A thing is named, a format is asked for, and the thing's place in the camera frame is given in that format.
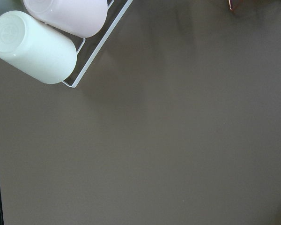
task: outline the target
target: gray surface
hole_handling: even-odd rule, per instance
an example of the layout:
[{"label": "gray surface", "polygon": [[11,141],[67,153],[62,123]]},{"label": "gray surface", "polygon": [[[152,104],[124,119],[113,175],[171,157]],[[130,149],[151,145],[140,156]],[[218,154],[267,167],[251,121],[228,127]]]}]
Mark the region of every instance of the gray surface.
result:
[{"label": "gray surface", "polygon": [[281,225],[281,1],[135,0],[77,89],[0,61],[7,225]]}]

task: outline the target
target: white metal frame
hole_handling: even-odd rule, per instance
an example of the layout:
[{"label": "white metal frame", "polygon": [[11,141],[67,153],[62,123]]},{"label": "white metal frame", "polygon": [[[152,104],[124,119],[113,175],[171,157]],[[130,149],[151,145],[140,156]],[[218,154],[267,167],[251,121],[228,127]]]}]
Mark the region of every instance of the white metal frame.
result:
[{"label": "white metal frame", "polygon": [[[111,3],[108,5],[108,9],[113,5],[115,0],[112,0]],[[94,60],[94,58],[96,57],[96,55],[98,54],[98,52],[100,51],[100,49],[102,48],[102,46],[104,45],[105,41],[107,40],[107,38],[109,37],[109,35],[111,34],[111,32],[113,31],[113,29],[116,27],[116,25],[118,24],[118,22],[120,21],[120,19],[122,18],[122,16],[124,15],[124,13],[126,12],[126,10],[129,8],[129,6],[131,5],[131,3],[133,2],[133,0],[128,0],[126,2],[126,4],[123,6],[123,8],[121,9],[120,13],[117,15],[117,17],[114,19],[114,21],[112,22],[111,26],[109,27],[109,29],[107,30],[107,32],[105,33],[105,35],[103,36],[103,38],[101,39],[101,41],[99,42],[99,44],[97,45],[97,47],[95,48],[95,50],[93,51],[93,53],[91,54],[91,56],[89,57],[89,60],[86,62],[86,64],[84,65],[84,67],[82,68],[82,70],[80,71],[80,73],[78,74],[77,78],[75,79],[75,81],[73,82],[72,85],[68,84],[66,81],[63,81],[63,83],[70,87],[70,88],[75,88],[79,81],[82,79],[83,75],[85,74],[86,70],[89,68],[90,64],[92,63],[92,61]],[[77,50],[77,54],[79,53],[79,51],[82,49],[83,45],[85,43],[85,38],[82,41],[82,44],[79,46],[78,50]]]}]

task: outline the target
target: pink cup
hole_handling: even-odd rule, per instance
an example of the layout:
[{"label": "pink cup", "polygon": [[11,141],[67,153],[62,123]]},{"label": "pink cup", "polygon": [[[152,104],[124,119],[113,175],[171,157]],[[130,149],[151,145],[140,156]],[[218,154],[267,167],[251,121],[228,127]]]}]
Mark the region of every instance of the pink cup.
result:
[{"label": "pink cup", "polygon": [[53,27],[81,38],[95,35],[104,25],[107,0],[23,0],[28,12]]}]

